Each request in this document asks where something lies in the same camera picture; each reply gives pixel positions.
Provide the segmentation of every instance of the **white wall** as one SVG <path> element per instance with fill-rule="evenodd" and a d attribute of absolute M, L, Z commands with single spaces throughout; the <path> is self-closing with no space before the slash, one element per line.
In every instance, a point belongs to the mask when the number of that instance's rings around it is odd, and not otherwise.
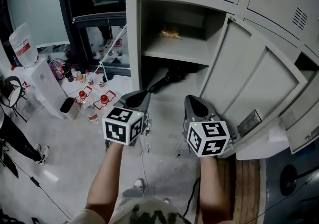
<path fill-rule="evenodd" d="M 9 73 L 11 71 L 11 64 L 6 56 L 6 53 L 3 49 L 3 45 L 0 41 L 0 74 L 3 75 L 4 77 L 8 77 Z"/>

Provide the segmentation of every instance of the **locker vent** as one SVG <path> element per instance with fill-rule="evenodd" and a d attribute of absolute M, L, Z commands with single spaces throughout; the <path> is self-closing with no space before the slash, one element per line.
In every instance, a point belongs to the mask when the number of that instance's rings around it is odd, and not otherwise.
<path fill-rule="evenodd" d="M 298 26 L 301 30 L 304 29 L 307 22 L 307 15 L 305 15 L 299 8 L 296 9 L 293 23 Z"/>
<path fill-rule="evenodd" d="M 296 122 L 296 117 L 295 117 L 293 111 L 289 112 L 289 120 L 290 120 L 291 123 L 295 123 Z"/>

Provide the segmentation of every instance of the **plastic bag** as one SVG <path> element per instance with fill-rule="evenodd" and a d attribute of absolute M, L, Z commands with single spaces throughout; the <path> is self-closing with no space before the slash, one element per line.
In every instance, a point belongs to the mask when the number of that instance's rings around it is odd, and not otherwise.
<path fill-rule="evenodd" d="M 175 27 L 167 27 L 167 26 L 165 26 L 165 27 L 163 27 L 163 29 L 161 30 L 159 35 L 162 36 L 162 37 L 167 37 L 167 38 L 178 38 L 178 39 L 181 39 L 181 37 L 179 36 L 179 31 Z"/>
<path fill-rule="evenodd" d="M 36 64 L 39 55 L 26 23 L 23 23 L 10 35 L 9 42 L 21 65 L 27 68 Z"/>

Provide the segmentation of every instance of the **shelf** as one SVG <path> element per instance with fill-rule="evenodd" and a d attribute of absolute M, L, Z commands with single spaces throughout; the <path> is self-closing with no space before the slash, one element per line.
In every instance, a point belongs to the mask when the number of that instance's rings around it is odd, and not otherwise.
<path fill-rule="evenodd" d="M 211 56 L 201 28 L 178 25 L 181 39 L 151 36 L 144 45 L 143 56 L 209 65 Z"/>

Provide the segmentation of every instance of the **forearm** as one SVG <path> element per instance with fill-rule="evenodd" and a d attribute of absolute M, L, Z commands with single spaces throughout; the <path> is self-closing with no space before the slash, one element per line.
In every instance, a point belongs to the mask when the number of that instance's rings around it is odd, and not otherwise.
<path fill-rule="evenodd" d="M 85 207 L 101 215 L 106 223 L 112 216 L 119 193 L 122 151 L 123 145 L 111 143 L 91 185 Z"/>
<path fill-rule="evenodd" d="M 200 209 L 205 224 L 230 219 L 228 199 L 219 180 L 217 161 L 213 157 L 200 160 Z"/>

